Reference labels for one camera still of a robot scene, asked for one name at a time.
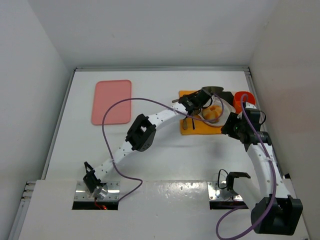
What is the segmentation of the orange striped bread bun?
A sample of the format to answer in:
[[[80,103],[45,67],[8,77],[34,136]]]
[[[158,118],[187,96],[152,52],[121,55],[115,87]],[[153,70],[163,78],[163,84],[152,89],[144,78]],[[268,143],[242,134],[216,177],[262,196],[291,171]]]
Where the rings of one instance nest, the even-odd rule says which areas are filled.
[[[205,120],[211,120],[215,123],[219,121],[219,116],[222,113],[222,107],[219,105],[211,105],[202,110],[202,116]]]

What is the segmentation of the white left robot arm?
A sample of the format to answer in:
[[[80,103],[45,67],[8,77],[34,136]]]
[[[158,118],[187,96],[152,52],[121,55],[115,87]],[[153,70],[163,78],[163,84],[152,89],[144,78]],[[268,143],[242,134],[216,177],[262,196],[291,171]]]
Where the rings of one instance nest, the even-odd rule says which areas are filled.
[[[208,107],[208,102],[213,101],[213,95],[213,93],[209,92],[203,87],[194,93],[190,93],[178,98],[172,103],[171,106],[142,97],[126,98],[111,105],[102,117],[103,124],[105,123],[105,120],[107,119],[107,116],[111,110],[124,102],[146,101],[162,106],[165,108],[165,110],[152,115],[139,114],[127,131],[123,144],[115,153],[112,153],[111,151],[111,147],[105,132],[105,127],[101,127],[102,136],[109,151],[110,159],[105,161],[97,168],[93,168],[88,162],[84,162],[86,174],[83,177],[83,182],[93,199],[95,201],[103,200],[108,195],[109,187],[107,187],[106,183],[102,182],[100,177],[102,177],[104,174],[107,174],[111,170],[115,170],[121,177],[125,179],[139,182],[137,187],[120,197],[120,200],[139,189],[143,184],[143,180],[121,173],[117,167],[117,164],[119,164],[124,158],[128,157],[133,152],[144,152],[148,150],[153,144],[156,132],[158,130],[184,118],[195,120],[195,116],[198,115],[201,110]]]

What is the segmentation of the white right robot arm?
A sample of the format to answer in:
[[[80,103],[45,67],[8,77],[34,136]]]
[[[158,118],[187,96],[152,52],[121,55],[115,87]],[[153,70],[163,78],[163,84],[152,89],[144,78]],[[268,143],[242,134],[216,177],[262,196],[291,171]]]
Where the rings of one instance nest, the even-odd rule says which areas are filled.
[[[257,176],[255,187],[246,172],[231,171],[226,191],[242,197],[250,209],[250,231],[257,234],[292,236],[303,211],[300,199],[292,196],[272,156],[269,134],[261,131],[261,112],[251,103],[241,105],[241,113],[230,113],[221,132],[244,145]]]

